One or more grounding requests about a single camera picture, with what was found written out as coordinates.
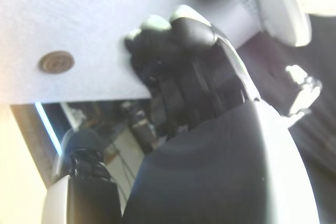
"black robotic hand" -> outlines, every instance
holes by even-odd
[[[228,39],[188,6],[179,6],[170,22],[151,16],[125,45],[152,94],[148,111],[159,135],[194,128],[260,98]]]

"blue light strip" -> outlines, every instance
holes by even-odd
[[[42,104],[40,102],[36,102],[35,107],[37,109],[38,114],[40,115],[40,118],[43,122],[44,127],[46,128],[46,130],[47,130],[47,132],[48,132],[48,134],[51,138],[51,141],[53,142],[53,145],[54,145],[58,155],[60,156],[62,154],[61,144],[59,143],[59,141],[57,139],[55,131],[54,131],[54,129],[53,129],[48,117],[47,117],[46,112],[44,111],[44,109],[42,107]]]

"led light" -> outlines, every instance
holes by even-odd
[[[47,114],[46,112],[44,111],[43,107],[42,107],[42,104],[40,102],[36,102],[35,103],[35,107],[37,109],[37,112],[43,122],[43,125],[44,127],[46,128],[48,134],[49,134],[49,137],[58,153],[58,155],[60,156],[62,154],[62,150],[61,150],[61,145],[57,139],[57,136],[55,134],[55,131],[47,117]]]

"round brown object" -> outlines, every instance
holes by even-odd
[[[75,64],[75,60],[68,52],[51,52],[40,59],[40,68],[47,73],[63,73]]]

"equipment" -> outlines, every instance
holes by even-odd
[[[74,134],[43,223],[319,223],[293,139],[220,31],[181,6],[169,23],[146,20],[126,46],[152,94],[133,126],[168,142],[143,161],[121,220],[97,138],[82,145]]]

